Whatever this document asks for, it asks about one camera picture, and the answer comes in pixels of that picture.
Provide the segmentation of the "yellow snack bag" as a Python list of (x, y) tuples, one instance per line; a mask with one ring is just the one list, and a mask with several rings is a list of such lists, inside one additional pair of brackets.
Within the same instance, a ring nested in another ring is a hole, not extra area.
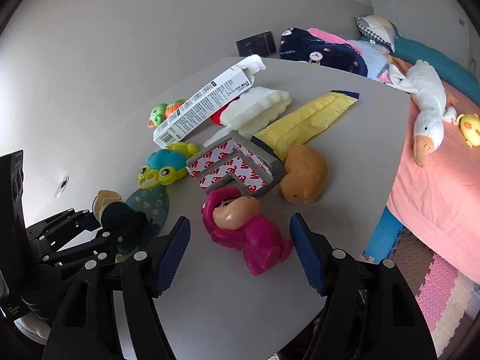
[(274, 121), (254, 134), (250, 140), (261, 149), (284, 161), (290, 148), (306, 144), (326, 131), (359, 99), (358, 92), (330, 91)]

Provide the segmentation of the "white printed carton box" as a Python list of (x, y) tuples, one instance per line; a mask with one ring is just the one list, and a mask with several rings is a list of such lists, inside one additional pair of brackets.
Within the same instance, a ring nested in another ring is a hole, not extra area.
[(258, 55), (250, 55), (234, 64), (171, 113), (154, 130), (154, 143), (165, 148), (182, 141), (220, 108), (250, 89), (255, 80), (254, 75), (265, 69), (266, 66)]

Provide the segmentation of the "pink hooded doll figure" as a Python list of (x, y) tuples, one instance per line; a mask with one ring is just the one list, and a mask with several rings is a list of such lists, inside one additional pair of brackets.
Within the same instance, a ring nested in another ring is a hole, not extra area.
[(213, 242), (240, 251), (251, 275), (261, 275), (285, 261), (294, 243), (261, 213), (260, 201), (239, 189), (210, 192), (201, 207), (202, 222)]

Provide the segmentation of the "brown plush potato toy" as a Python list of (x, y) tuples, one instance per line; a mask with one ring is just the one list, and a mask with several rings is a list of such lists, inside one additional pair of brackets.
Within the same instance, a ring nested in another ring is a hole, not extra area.
[(284, 168), (286, 175), (279, 183), (279, 196), (289, 203), (315, 203), (329, 176), (325, 158), (307, 145), (297, 145), (288, 150)]

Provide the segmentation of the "colourful foam floor mat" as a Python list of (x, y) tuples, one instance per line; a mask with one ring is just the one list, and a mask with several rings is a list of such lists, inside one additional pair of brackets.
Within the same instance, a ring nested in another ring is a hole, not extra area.
[(361, 258), (395, 261), (424, 314), (439, 359), (461, 359), (479, 343), (479, 285), (416, 238), (388, 209)]

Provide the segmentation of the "pink bed sheet mattress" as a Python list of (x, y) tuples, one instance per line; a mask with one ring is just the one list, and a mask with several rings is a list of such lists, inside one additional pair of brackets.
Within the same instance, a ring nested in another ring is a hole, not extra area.
[[(467, 97), (457, 92), (450, 95), (457, 100), (457, 116), (479, 113)], [(411, 99), (403, 152), (387, 207), (434, 252), (479, 282), (479, 149), (467, 146), (455, 122), (445, 122), (441, 146), (429, 154), (424, 167), (418, 166), (413, 157), (418, 113)]]

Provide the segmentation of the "grey 3M corner guard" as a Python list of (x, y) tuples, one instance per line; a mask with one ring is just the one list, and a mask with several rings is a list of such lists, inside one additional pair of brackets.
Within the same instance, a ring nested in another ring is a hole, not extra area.
[(266, 194), (286, 175), (277, 157), (236, 132), (189, 158), (186, 170), (207, 194), (233, 186), (252, 197)]

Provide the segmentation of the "green frog orange toy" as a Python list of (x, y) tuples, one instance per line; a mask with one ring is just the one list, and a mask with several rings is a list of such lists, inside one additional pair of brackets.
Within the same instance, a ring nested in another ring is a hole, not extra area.
[(160, 103), (159, 105), (155, 106), (150, 113), (149, 120), (147, 126), (149, 128), (156, 128), (159, 127), (162, 122), (168, 119), (172, 113), (174, 113), (181, 105), (186, 102), (185, 99), (179, 99), (175, 102), (170, 103)]

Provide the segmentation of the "white goose plush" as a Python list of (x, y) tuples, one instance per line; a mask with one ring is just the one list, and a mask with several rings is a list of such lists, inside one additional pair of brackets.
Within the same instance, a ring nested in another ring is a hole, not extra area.
[(443, 124), (456, 119), (457, 100), (445, 90), (434, 67), (424, 60), (417, 60), (411, 67), (393, 63), (388, 75), (390, 85), (410, 94), (418, 108), (412, 131), (413, 157), (418, 166), (424, 167), (429, 154), (443, 142)]

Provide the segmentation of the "yellow chick plush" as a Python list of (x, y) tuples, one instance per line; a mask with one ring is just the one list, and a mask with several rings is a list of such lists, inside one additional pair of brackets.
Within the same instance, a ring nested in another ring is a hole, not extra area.
[(468, 147), (480, 146), (480, 119), (478, 114), (460, 114), (456, 118), (456, 125), (460, 128)]

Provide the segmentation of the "teal pillow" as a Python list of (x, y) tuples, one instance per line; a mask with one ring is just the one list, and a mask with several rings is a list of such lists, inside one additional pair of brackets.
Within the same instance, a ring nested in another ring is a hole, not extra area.
[(437, 49), (405, 37), (396, 38), (394, 47), (395, 50), (392, 53), (394, 57), (411, 64), (416, 63), (418, 59), (428, 62), (442, 80), (479, 105), (479, 81), (473, 73), (459, 63)]

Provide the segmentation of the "navy rabbit print blanket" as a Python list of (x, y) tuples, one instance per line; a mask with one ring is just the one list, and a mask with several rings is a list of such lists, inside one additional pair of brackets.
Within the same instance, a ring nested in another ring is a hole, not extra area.
[(334, 68), (362, 77), (368, 75), (366, 62), (350, 44), (325, 41), (300, 28), (289, 28), (281, 35), (279, 55), (285, 60)]

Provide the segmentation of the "pink fleece blanket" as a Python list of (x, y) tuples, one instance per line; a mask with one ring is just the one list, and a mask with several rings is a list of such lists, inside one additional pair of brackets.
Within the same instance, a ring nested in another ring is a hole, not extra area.
[(348, 44), (348, 41), (332, 33), (328, 33), (318, 28), (309, 28), (308, 33), (315, 38), (334, 44)]

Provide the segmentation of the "patchwork grey yellow pillow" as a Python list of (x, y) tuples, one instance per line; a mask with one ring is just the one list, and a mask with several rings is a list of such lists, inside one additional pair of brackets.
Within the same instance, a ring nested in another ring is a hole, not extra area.
[(395, 24), (388, 19), (381, 16), (356, 16), (355, 25), (363, 36), (395, 52), (395, 40), (400, 34)]

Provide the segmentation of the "black wall switch panel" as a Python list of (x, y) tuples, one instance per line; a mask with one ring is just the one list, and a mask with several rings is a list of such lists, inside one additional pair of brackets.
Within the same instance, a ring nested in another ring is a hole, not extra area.
[(277, 47), (271, 31), (259, 33), (236, 41), (236, 47), (240, 57), (247, 57), (250, 55), (268, 57), (277, 52)]

